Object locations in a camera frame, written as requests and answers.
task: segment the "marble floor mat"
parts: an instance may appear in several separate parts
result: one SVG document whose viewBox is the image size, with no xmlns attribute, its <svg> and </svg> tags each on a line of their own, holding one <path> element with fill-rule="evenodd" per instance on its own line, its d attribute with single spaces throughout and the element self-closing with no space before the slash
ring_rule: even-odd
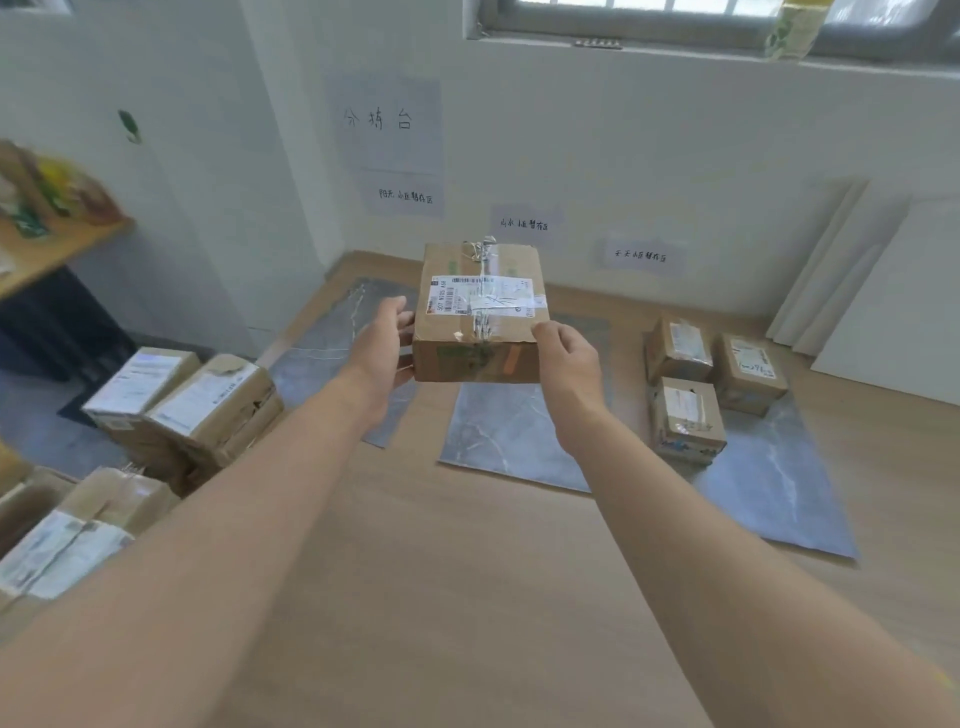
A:
<svg viewBox="0 0 960 728">
<path fill-rule="evenodd" d="M 553 318 L 579 330 L 597 349 L 610 403 L 610 322 Z M 462 384 L 440 462 L 589 493 L 580 467 L 557 442 L 539 384 Z"/>
<path fill-rule="evenodd" d="M 373 320 L 381 299 L 391 296 L 406 296 L 407 307 L 417 307 L 417 291 L 410 286 L 391 280 L 357 279 L 347 294 L 283 353 L 270 374 L 288 407 L 299 407 L 336 376 L 347 361 L 357 333 Z M 415 381 L 394 390 L 386 419 L 364 436 L 364 442 L 386 448 L 416 393 Z"/>
<path fill-rule="evenodd" d="M 792 394 L 760 418 L 722 410 L 727 446 L 713 464 L 674 470 L 710 502 L 771 541 L 855 559 L 843 506 Z"/>
<path fill-rule="evenodd" d="M 579 329 L 600 352 L 609 402 L 608 322 L 556 318 Z M 668 461 L 674 469 L 762 538 L 856 558 L 843 507 L 793 395 L 765 418 L 723 410 L 723 419 L 728 444 L 713 464 L 697 468 Z M 648 433 L 649 426 L 642 431 Z M 557 443 L 538 384 L 462 385 L 440 462 L 589 492 L 580 468 Z"/>
</svg>

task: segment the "handwritten sign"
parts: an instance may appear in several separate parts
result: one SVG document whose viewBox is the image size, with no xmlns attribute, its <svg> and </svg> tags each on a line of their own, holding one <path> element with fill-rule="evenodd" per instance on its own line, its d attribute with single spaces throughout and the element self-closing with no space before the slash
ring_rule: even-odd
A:
<svg viewBox="0 0 960 728">
<path fill-rule="evenodd" d="M 328 75 L 325 84 L 348 167 L 443 175 L 439 80 L 348 73 Z"/>
<path fill-rule="evenodd" d="M 563 238 L 565 222 L 560 206 L 542 209 L 506 204 L 490 208 L 490 234 L 501 242 L 551 247 Z"/>
<path fill-rule="evenodd" d="M 361 170 L 357 187 L 371 214 L 444 216 L 444 185 L 433 175 Z"/>
<path fill-rule="evenodd" d="M 656 276 L 679 278 L 686 269 L 686 249 L 656 237 L 626 241 L 617 236 L 604 241 L 604 266 L 646 271 Z"/>
</svg>

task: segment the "white wall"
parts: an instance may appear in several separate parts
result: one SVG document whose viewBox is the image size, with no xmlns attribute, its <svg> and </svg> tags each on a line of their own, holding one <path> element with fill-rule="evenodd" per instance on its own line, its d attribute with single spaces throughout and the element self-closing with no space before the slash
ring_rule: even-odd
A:
<svg viewBox="0 0 960 728">
<path fill-rule="evenodd" d="M 487 232 L 489 205 L 566 206 L 552 281 L 772 314 L 849 175 L 960 189 L 960 97 L 931 80 L 464 40 L 462 0 L 284 0 L 348 248 L 418 258 Z M 443 83 L 446 217 L 378 218 L 331 144 L 323 73 Z M 596 266 L 607 230 L 685 242 L 682 280 Z"/>
<path fill-rule="evenodd" d="M 256 353 L 325 267 L 239 3 L 75 5 L 4 13 L 0 134 L 75 159 L 137 219 L 76 266 L 121 325 Z"/>
</svg>

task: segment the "hand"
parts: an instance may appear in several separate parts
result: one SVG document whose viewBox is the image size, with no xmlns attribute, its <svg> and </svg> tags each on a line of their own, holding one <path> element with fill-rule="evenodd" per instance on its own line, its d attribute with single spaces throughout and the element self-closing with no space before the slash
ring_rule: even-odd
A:
<svg viewBox="0 0 960 728">
<path fill-rule="evenodd" d="M 567 452 L 576 443 L 575 426 L 590 412 L 604 412 L 600 356 L 574 327 L 556 321 L 534 326 L 540 351 L 540 386 L 557 440 Z"/>
<path fill-rule="evenodd" d="M 376 318 L 363 327 L 339 376 L 349 381 L 356 393 L 371 404 L 371 426 L 387 416 L 387 398 L 414 375 L 412 354 L 400 356 L 414 338 L 414 312 L 404 311 L 406 296 L 384 299 Z"/>
</svg>

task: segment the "orange sticker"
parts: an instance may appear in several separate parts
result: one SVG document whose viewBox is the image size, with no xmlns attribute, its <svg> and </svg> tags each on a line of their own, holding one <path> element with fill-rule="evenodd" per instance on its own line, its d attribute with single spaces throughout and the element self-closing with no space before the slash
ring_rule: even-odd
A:
<svg viewBox="0 0 960 728">
<path fill-rule="evenodd" d="M 507 360 L 503 362 L 503 373 L 510 376 L 516 369 L 516 363 L 520 359 L 520 345 L 514 344 L 507 353 Z"/>
</svg>

